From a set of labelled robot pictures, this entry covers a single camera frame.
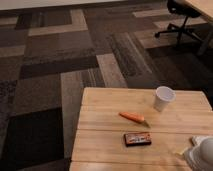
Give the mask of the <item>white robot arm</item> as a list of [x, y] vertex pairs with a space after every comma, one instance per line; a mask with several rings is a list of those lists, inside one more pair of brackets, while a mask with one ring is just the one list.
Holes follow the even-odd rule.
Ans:
[[213, 171], [213, 138], [187, 149], [184, 159], [192, 171]]

